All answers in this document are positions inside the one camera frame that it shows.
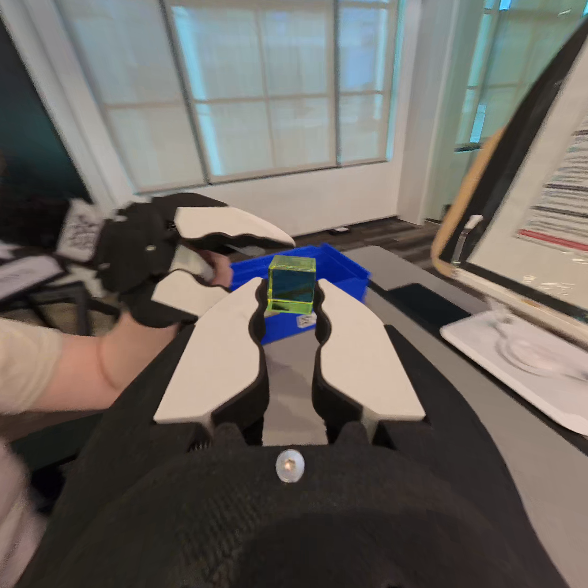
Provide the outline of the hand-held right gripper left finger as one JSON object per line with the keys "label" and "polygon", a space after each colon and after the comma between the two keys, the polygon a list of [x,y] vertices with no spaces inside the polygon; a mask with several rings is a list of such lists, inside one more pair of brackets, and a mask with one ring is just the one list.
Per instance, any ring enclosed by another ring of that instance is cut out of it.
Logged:
{"label": "hand-held right gripper left finger", "polygon": [[249,428],[269,405],[267,282],[254,277],[196,323],[153,420]]}

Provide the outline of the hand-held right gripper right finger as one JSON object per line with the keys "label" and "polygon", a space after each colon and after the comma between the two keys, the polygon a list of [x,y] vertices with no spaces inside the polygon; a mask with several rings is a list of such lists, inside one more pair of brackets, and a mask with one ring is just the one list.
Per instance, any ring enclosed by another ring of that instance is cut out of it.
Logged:
{"label": "hand-held right gripper right finger", "polygon": [[385,324],[364,303],[322,278],[313,310],[318,342],[313,408],[328,436],[337,436],[351,422],[374,436],[380,423],[425,420]]}

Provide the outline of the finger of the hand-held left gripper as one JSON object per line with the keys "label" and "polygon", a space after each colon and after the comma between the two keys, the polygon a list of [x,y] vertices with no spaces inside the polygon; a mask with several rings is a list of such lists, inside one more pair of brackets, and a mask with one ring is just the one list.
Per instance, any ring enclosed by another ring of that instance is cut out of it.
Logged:
{"label": "finger of the hand-held left gripper", "polygon": [[185,270],[174,270],[154,287],[151,317],[158,321],[191,321],[224,300],[232,291],[211,285]]}
{"label": "finger of the hand-held left gripper", "polygon": [[225,247],[289,248],[295,240],[274,224],[244,210],[224,207],[179,207],[173,223],[180,239],[196,249]]}

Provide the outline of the green transparent cube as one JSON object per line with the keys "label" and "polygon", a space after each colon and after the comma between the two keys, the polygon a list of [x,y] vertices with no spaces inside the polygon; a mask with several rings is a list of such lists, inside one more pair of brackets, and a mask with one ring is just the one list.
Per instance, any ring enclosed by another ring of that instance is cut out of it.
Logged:
{"label": "green transparent cube", "polygon": [[275,255],[268,268],[267,311],[311,314],[315,282],[315,258]]}

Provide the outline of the blue plastic bin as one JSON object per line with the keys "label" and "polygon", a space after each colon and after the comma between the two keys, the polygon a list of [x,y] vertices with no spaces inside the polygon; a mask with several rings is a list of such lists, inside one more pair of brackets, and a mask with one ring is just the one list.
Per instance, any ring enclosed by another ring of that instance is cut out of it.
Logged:
{"label": "blue plastic bin", "polygon": [[[315,258],[316,278],[326,279],[353,298],[364,302],[371,275],[356,262],[334,247],[302,246],[279,253],[285,256]],[[248,259],[232,264],[233,279],[231,288],[238,289],[253,277],[268,277],[270,262],[275,254]],[[279,313],[265,319],[266,334],[262,345],[280,341],[287,337],[315,329],[316,316]]]}

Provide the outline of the person's left forearm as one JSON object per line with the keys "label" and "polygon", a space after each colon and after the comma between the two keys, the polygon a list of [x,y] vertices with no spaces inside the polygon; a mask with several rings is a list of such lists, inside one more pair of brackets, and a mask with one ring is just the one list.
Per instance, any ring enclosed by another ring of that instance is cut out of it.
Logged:
{"label": "person's left forearm", "polygon": [[1,415],[107,407],[100,339],[1,319]]}

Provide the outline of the person's left hand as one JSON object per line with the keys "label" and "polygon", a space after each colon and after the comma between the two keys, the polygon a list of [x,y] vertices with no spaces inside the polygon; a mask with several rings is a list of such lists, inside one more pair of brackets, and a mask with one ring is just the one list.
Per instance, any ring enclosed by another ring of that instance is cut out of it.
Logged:
{"label": "person's left hand", "polygon": [[169,307],[152,303],[148,293],[141,297],[146,298],[150,306],[146,316],[126,305],[115,327],[98,343],[97,361],[107,389],[105,407],[111,406],[174,339],[182,324],[192,320],[180,318],[179,313]]}

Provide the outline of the black flat pad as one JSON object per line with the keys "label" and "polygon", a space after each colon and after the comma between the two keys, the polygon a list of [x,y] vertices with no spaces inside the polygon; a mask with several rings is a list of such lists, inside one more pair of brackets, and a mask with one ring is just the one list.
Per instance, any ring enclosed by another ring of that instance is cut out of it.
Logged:
{"label": "black flat pad", "polygon": [[439,334],[442,327],[471,316],[458,305],[419,283],[384,289],[370,282],[369,287],[379,297],[432,334]]}

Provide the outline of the large window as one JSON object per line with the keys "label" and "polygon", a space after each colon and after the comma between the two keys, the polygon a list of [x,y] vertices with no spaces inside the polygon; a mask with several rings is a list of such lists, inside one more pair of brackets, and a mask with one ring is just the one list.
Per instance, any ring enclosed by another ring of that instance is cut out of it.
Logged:
{"label": "large window", "polygon": [[52,1],[137,194],[382,163],[403,1]]}

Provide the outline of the monitor with white stand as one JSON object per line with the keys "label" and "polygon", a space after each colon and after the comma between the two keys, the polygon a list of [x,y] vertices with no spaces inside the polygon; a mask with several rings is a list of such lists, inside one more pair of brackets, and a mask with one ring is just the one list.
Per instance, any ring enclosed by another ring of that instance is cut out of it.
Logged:
{"label": "monitor with white stand", "polygon": [[482,148],[432,260],[489,305],[442,338],[587,442],[587,16]]}

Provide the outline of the person's pale shirt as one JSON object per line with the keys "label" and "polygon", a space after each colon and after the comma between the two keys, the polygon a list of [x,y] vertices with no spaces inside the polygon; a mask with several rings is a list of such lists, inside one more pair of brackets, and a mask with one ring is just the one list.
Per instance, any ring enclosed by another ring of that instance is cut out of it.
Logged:
{"label": "person's pale shirt", "polygon": [[1,440],[1,587],[14,587],[47,526],[29,491],[28,470]]}

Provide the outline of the narrow window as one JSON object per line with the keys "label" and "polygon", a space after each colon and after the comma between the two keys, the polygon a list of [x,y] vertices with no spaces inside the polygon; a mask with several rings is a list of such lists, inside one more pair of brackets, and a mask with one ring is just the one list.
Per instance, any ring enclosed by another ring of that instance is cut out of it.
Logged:
{"label": "narrow window", "polygon": [[485,1],[454,152],[502,128],[587,16],[587,1]]}

